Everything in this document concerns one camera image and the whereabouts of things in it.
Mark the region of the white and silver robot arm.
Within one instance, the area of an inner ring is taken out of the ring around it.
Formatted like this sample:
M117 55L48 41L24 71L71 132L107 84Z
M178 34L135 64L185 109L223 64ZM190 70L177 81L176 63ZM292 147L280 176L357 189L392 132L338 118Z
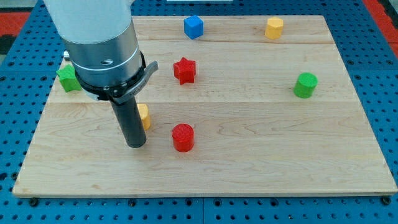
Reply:
M131 15L132 0L45 0L80 79L117 86L143 66Z

